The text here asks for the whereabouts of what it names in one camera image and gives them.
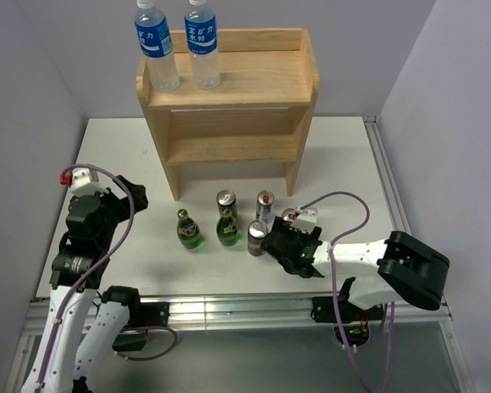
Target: transparent liquid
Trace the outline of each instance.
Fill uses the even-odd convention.
[[[165,15],[156,7],[146,10],[138,9],[134,18],[137,25],[151,27],[158,25],[165,18]],[[174,48],[164,57],[146,56],[147,68],[153,88],[159,92],[172,92],[180,84],[177,66],[174,63]]]
[[[207,5],[191,6],[186,14],[187,20],[203,23],[213,19],[214,12]],[[218,48],[206,55],[196,55],[190,52],[193,79],[200,88],[216,88],[220,83],[220,62]]]

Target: metal frame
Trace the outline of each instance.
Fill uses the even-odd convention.
[[[385,156],[376,121],[377,118],[373,117],[365,119],[364,124],[390,217],[395,229],[410,233],[411,230],[394,183],[389,162]],[[317,324],[310,318],[311,298],[328,294],[328,292],[320,292],[265,296],[143,297],[142,301],[169,302],[169,326],[178,331],[301,328],[323,326],[323,324]],[[30,304],[5,392],[16,393],[20,391],[36,336],[42,335],[47,312],[48,299]],[[96,312],[97,309],[94,306],[88,311],[84,333],[91,327]],[[445,299],[440,310],[435,312],[424,311],[405,302],[398,302],[396,304],[395,322],[439,322],[460,391],[476,392],[462,349],[458,344],[453,318]]]
[[[409,227],[408,219],[403,209],[402,201],[400,200],[399,191],[394,182],[390,163],[385,155],[385,149],[378,131],[377,122],[378,118],[376,116],[364,119],[367,137],[369,138],[369,143],[371,144],[371,149],[375,157],[376,167],[378,169],[378,174],[380,175],[387,207],[390,211],[394,228],[411,234],[411,228]],[[449,313],[449,317],[449,320],[439,321],[439,324],[455,372],[455,377],[457,378],[458,387],[462,393],[476,393],[475,383],[471,379],[466,359],[464,358],[462,348],[460,347],[460,343],[458,342],[455,333],[451,313]]]

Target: top shelf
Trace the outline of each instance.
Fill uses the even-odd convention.
[[[180,85],[171,93],[150,86],[141,58],[137,89],[150,109],[309,106],[318,88],[313,49],[304,29],[219,29],[220,85],[198,88],[191,76],[186,35],[172,31]]]

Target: bottle label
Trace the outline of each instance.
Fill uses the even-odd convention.
[[[179,228],[178,233],[184,234],[186,236],[193,236],[196,233],[196,224],[190,223],[183,228]]]
[[[216,37],[216,17],[207,22],[186,21],[187,47],[196,55],[211,53],[218,46]]]
[[[236,232],[236,227],[238,226],[238,223],[236,222],[234,217],[231,217],[231,222],[229,225],[223,229],[224,233],[230,233],[230,232]]]
[[[164,57],[173,50],[171,35],[167,20],[164,18],[158,25],[143,27],[137,25],[138,40],[144,55],[149,57]]]

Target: wooden shelf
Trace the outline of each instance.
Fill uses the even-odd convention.
[[[171,93],[151,92],[149,107],[159,109],[308,106],[300,52],[222,52],[221,83],[202,90],[191,76],[188,53],[174,57],[180,86]]]
[[[184,31],[172,31],[180,85],[151,86],[141,57],[137,95],[175,200],[182,165],[284,162],[293,193],[318,97],[318,70],[305,29],[219,29],[220,85],[198,88]]]

